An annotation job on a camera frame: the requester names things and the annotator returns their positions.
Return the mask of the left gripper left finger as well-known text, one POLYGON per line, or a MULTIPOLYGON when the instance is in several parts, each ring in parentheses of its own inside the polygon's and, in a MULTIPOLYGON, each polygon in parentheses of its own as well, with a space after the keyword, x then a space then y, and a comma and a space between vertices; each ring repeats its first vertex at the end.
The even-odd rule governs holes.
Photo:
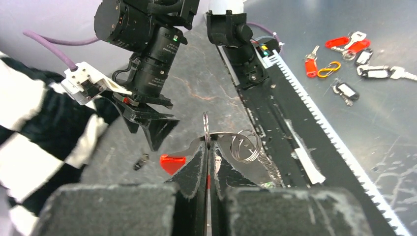
POLYGON ((167 180, 179 188, 173 215, 173 236, 207 234, 208 153, 205 141, 193 140, 188 149, 168 154, 169 158, 176 159, 190 157, 167 180))

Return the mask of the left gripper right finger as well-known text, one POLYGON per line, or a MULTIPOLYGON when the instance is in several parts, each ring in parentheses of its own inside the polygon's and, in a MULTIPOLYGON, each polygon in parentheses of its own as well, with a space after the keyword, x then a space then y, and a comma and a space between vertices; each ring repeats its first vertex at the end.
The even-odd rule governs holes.
POLYGON ((214 236, 258 236, 261 233, 256 211, 247 192, 261 188, 247 179, 226 157, 218 142, 209 159, 211 225, 214 236))

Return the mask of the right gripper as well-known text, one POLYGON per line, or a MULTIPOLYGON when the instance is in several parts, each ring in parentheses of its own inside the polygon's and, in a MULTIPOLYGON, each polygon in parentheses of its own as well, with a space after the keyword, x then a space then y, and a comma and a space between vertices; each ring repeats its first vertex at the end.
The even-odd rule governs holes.
POLYGON ((140 125, 142 126, 151 151, 158 151, 165 138, 179 123, 174 115, 162 114, 150 106, 159 105, 172 109, 171 100, 161 94, 152 97, 113 92, 112 98, 116 101, 130 133, 136 134, 140 125))

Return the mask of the red key tag with keyring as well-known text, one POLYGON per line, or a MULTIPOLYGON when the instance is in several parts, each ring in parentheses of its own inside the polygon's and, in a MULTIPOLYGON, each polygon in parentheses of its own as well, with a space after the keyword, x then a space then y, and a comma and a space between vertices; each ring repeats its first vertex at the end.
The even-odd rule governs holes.
MULTIPOLYGON (((259 185, 266 182, 274 182, 277 187, 284 187, 281 174, 276 164, 268 157, 262 147, 259 135, 251 130, 244 129, 238 133, 232 132, 213 132, 209 131, 209 113, 203 113, 204 135, 195 140, 206 142, 206 146, 211 149, 214 142, 218 142, 226 152, 229 162, 240 171, 250 181, 259 185)), ((168 154, 160 157, 160 166, 170 175, 175 174, 190 157, 179 159, 169 158, 168 154)))

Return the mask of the green key tag with key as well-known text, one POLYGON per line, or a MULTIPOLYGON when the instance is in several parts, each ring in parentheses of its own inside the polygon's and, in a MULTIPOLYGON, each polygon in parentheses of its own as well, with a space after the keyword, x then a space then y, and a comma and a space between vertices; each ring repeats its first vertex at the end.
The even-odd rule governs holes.
POLYGON ((276 183, 274 183, 272 181, 266 182, 266 183, 262 183, 262 184, 260 184, 260 186, 262 188, 276 188, 277 187, 276 183))

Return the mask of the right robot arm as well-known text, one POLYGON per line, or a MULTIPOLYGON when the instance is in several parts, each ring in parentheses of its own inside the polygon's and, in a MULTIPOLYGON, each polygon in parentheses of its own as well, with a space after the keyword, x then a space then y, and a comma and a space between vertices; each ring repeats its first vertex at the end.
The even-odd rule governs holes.
MULTIPOLYGON (((152 108, 172 108, 162 89, 181 44, 188 41, 182 28, 192 29, 197 0, 104 0, 94 17, 98 39, 132 52, 121 82, 112 99, 131 133, 142 128, 152 151, 177 126, 173 115, 152 108)), ((211 44, 222 47, 242 89, 269 77, 262 57, 268 52, 253 41, 241 0, 212 0, 206 13, 211 44)))

